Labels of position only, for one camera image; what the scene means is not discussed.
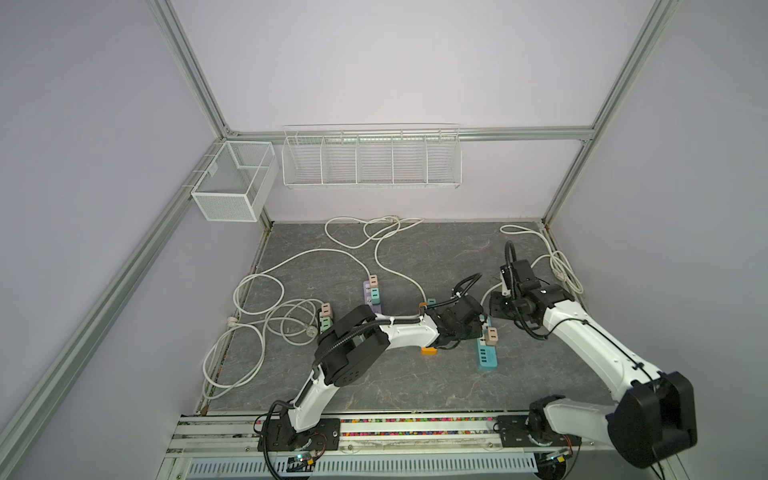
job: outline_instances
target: purple power strip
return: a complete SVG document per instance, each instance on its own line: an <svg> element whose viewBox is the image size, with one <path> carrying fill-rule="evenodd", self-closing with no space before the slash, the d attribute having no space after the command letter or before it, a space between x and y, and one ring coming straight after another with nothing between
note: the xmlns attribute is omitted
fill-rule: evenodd
<svg viewBox="0 0 768 480"><path fill-rule="evenodd" d="M366 305L371 307L371 310L373 310L374 313L381 313L382 312L382 306L374 305L373 300L371 300L371 282L370 280L366 280L362 283L362 297L366 301Z"/></svg>

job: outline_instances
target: table surface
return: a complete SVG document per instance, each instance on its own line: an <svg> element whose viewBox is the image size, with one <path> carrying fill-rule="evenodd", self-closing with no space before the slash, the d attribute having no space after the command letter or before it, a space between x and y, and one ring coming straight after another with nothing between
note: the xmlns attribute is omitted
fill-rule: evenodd
<svg viewBox="0 0 768 480"><path fill-rule="evenodd" d="M477 300L499 281L498 268L504 263L504 244L515 242L518 259L531 262L547 253L543 241L531 234L509 236L498 231L503 223L421 223L386 239L379 248L379 261L418 281L427 297L438 301L450 296L462 278L480 272L483 277L470 290ZM538 229L536 223L517 223ZM369 227L375 231L376 226ZM338 240L356 245L365 240L359 223L335 223L329 232ZM322 224L276 224L260 262L261 270L313 248L338 248L354 254L379 276L382 310L390 315L415 313L422 301L418 289L401 277L382 270L373 258L375 242L349 250L332 242ZM534 268L536 275L554 282L546 259ZM330 302L334 316L341 318L362 301L362 267L341 253L309 253L274 270L285 286L285 300L317 298ZM254 280L246 309L263 310L280 295L271 280ZM310 316L294 310L305 321ZM254 321L247 317L241 321ZM280 326L273 322L274 329ZM562 394L582 402L611 404L606 386L576 353L559 338L537 341L510 321L496 319L499 341L498 367L478 367L475 341L462 342L456 349L439 350L424 356L418 348L384 352L359 380L340 389L326 408L327 413L354 411L427 410L515 410L542 397ZM306 340L304 335L293 337ZM209 411L253 412L269 408L275 399L292 399L306 381L316 348L315 343L292 346L266 333L266 355L259 374L245 386L210 403ZM240 329L233 335L224 359L219 383L238 380L260 356L256 333Z"/></svg>

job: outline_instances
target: wire shelf rack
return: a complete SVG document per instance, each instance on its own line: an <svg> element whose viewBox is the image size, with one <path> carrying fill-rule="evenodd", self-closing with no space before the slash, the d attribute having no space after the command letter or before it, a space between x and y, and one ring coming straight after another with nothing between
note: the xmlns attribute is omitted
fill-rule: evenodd
<svg viewBox="0 0 768 480"><path fill-rule="evenodd" d="M458 126L288 133L283 182L289 188L458 187L462 149Z"/></svg>
<svg viewBox="0 0 768 480"><path fill-rule="evenodd" d="M278 170L270 142L225 141L192 197L208 220L257 222Z"/></svg>

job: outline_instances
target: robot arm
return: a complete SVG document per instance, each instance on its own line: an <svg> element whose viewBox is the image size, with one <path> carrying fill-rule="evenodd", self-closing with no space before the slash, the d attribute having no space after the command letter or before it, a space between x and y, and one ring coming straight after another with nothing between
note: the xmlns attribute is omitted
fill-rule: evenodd
<svg viewBox="0 0 768 480"><path fill-rule="evenodd" d="M697 442L694 392L678 372L663 373L615 339L559 285L542 286L527 260L512 264L520 298L509 302L528 323L559 336L596 373L617 403L602 406L551 396L531 404L527 432L546 442L553 434L578 435L612 445L638 468Z"/></svg>
<svg viewBox="0 0 768 480"><path fill-rule="evenodd" d="M414 317L375 314L369 306L361 305L335 322L319 338L310 376L288 411L293 429L304 432L314 427L336 391L357 380L386 350L444 346L479 338L482 306L461 294L450 302L452 305L439 315L422 308Z"/></svg>
<svg viewBox="0 0 768 480"><path fill-rule="evenodd" d="M540 445L559 435L603 442L638 468L696 444L693 387L685 377L663 373L629 350L561 286L542 286L527 260L508 263L507 271L512 275L505 278L502 267L505 283L512 283L504 290L511 295L502 300L502 310L536 339L559 336L600 376L616 402L603 406L563 396L540 399L531 404L523 434ZM293 430L314 427L336 391L358 379L387 349L479 338L483 309L466 290L456 295L454 289L447 302L451 306L440 314L422 308L418 316L388 317L362 305L334 323L319 338L312 372L287 413ZM548 333L535 333L529 323Z"/></svg>

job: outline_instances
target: ventilation grille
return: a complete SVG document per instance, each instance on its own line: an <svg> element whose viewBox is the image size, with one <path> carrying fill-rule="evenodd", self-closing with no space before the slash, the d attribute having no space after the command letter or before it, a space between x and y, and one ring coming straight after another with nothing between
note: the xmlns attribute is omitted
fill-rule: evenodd
<svg viewBox="0 0 768 480"><path fill-rule="evenodd" d="M283 477L306 477L304 472L286 473L287 456L273 458ZM328 455L317 462L313 477L443 476L488 473L537 472L532 453L460 453L454 455ZM269 478L261 455L256 458L200 458L187 478Z"/></svg>

